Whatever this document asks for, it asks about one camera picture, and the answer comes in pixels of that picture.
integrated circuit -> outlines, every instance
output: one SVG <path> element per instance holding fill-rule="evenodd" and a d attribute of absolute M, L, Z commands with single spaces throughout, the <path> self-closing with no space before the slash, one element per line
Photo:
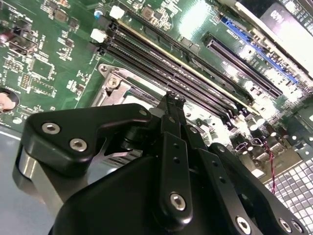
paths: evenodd
<path fill-rule="evenodd" d="M 65 23 L 67 21 L 67 13 L 60 10 L 60 9 L 56 9 L 54 12 L 54 18 L 57 21 L 60 21 L 62 23 Z"/>
<path fill-rule="evenodd" d="M 163 15 L 162 15 L 162 13 L 156 12 L 153 16 L 154 16 L 154 18 L 161 20 Z"/>
<path fill-rule="evenodd" d="M 146 7 L 143 8 L 143 10 L 141 12 L 141 15 L 145 19 L 151 20 L 153 13 L 154 13 L 154 11 L 150 7 L 146 6 Z"/>
<path fill-rule="evenodd" d="M 35 59 L 33 62 L 32 71 L 40 75 L 41 77 L 49 78 L 51 73 L 51 65 L 38 59 Z"/>
<path fill-rule="evenodd" d="M 73 47 L 74 42 L 71 39 L 66 39 L 65 45 L 67 45 L 68 47 Z"/>
<path fill-rule="evenodd" d="M 76 28 L 77 25 L 78 25 L 78 20 L 75 19 L 75 18 L 73 18 L 73 17 L 71 17 L 71 18 L 69 19 L 68 25 L 69 25 L 69 27 L 71 27 L 71 28 Z"/>

motherboard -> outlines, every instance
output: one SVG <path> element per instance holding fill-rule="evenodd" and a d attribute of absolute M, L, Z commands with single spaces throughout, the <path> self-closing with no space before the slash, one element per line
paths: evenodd
<path fill-rule="evenodd" d="M 312 102 L 312 8 L 272 1 L 278 7 L 260 15 L 264 30 L 238 13 L 245 1 L 230 2 L 0 0 L 0 124 L 21 132 L 37 112 L 133 102 L 150 109 L 171 91 L 186 99 L 186 118 L 205 143 L 229 146 L 251 171 L 290 148 L 309 155 L 313 111 L 300 113 Z M 276 40 L 287 30 L 283 16 L 307 38 L 302 45 Z M 294 134 L 301 127 L 302 138 Z"/>

screw hole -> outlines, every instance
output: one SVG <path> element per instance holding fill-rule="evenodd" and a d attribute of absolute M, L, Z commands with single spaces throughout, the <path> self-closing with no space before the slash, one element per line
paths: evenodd
<path fill-rule="evenodd" d="M 48 126 L 47 126 L 47 129 L 48 129 L 49 131 L 55 131 L 55 127 L 54 127 L 53 125 L 48 125 Z"/>
<path fill-rule="evenodd" d="M 241 224 L 241 226 L 242 226 L 243 228 L 245 228 L 245 229 L 247 229 L 247 228 L 248 228 L 248 225 L 247 225 L 246 223 L 244 223 L 244 222 L 240 222 L 240 224 Z"/>
<path fill-rule="evenodd" d="M 83 144 L 80 143 L 80 142 L 78 142 L 78 141 L 75 142 L 74 145 L 75 145 L 76 147 L 79 147 L 79 148 L 83 147 Z"/>
<path fill-rule="evenodd" d="M 226 180 L 225 180 L 223 177 L 220 177 L 220 181 L 221 181 L 223 184 L 226 184 Z"/>
<path fill-rule="evenodd" d="M 180 160 L 179 160 L 179 158 L 177 158 L 177 157 L 174 157 L 174 162 L 175 162 L 176 164 L 179 164 L 179 163 L 180 163 Z"/>

capacitor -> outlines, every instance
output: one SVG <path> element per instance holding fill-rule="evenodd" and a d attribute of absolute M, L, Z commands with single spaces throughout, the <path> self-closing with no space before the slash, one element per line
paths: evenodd
<path fill-rule="evenodd" d="M 289 135 L 287 131 L 283 127 L 278 128 L 278 134 L 283 138 L 283 139 L 288 139 Z"/>
<path fill-rule="evenodd" d="M 12 32 L 5 32 L 0 34 L 0 44 L 5 44 L 6 42 L 10 41 L 14 38 L 14 34 Z"/>
<path fill-rule="evenodd" d="M 250 131 L 255 131 L 256 129 L 258 129 L 258 125 L 253 119 L 247 121 L 247 125 Z"/>
<path fill-rule="evenodd" d="M 261 141 L 265 139 L 265 135 L 263 134 L 263 132 L 260 129 L 256 129 L 254 131 L 250 132 L 253 138 L 258 138 Z"/>
<path fill-rule="evenodd" d="M 216 134 L 215 132 L 211 133 L 211 138 L 212 138 L 213 143 L 220 141 L 219 135 Z"/>
<path fill-rule="evenodd" d="M 246 143 L 247 143 L 247 145 L 246 145 L 247 150 L 248 151 L 252 151 L 253 150 L 253 145 L 250 143 L 250 141 L 247 141 Z"/>
<path fill-rule="evenodd" d="M 94 17 L 96 19 L 99 19 L 100 16 L 103 16 L 105 13 L 104 9 L 102 7 L 97 7 L 95 10 L 94 10 Z"/>
<path fill-rule="evenodd" d="M 269 123 L 267 123 L 265 125 L 265 128 L 268 131 L 270 136 L 272 136 L 272 137 L 276 136 L 277 133 L 276 133 L 275 129 Z"/>
<path fill-rule="evenodd" d="M 254 120 L 258 126 L 262 126 L 265 123 L 265 119 L 261 115 L 254 116 Z"/>

chip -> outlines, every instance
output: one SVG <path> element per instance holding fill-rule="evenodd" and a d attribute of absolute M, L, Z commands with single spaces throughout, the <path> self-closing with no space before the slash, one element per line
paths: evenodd
<path fill-rule="evenodd" d="M 152 15 L 153 15 L 154 11 L 149 8 L 148 6 L 146 6 L 142 12 L 141 12 L 141 15 L 146 18 L 147 20 L 150 20 L 152 18 Z"/>
<path fill-rule="evenodd" d="M 65 41 L 65 45 L 67 45 L 68 47 L 72 47 L 74 45 L 74 42 L 71 39 L 67 39 Z"/>
<path fill-rule="evenodd" d="M 50 6 L 53 10 L 58 8 L 58 4 L 52 1 L 49 1 L 47 5 Z"/>
<path fill-rule="evenodd" d="M 163 16 L 162 13 L 159 13 L 159 12 L 156 12 L 154 14 L 154 17 L 157 18 L 158 20 L 161 20 L 162 16 Z"/>
<path fill-rule="evenodd" d="M 70 18 L 68 25 L 69 25 L 71 28 L 76 28 L 77 25 L 78 25 L 78 20 L 75 19 L 75 18 Z"/>
<path fill-rule="evenodd" d="M 200 50 L 200 47 L 198 47 L 198 46 L 195 45 L 195 44 L 192 44 L 192 45 L 190 46 L 190 49 L 191 49 L 194 53 L 198 53 L 199 50 Z"/>
<path fill-rule="evenodd" d="M 54 12 L 54 18 L 56 20 L 64 23 L 67 21 L 67 14 L 60 9 L 56 9 Z"/>

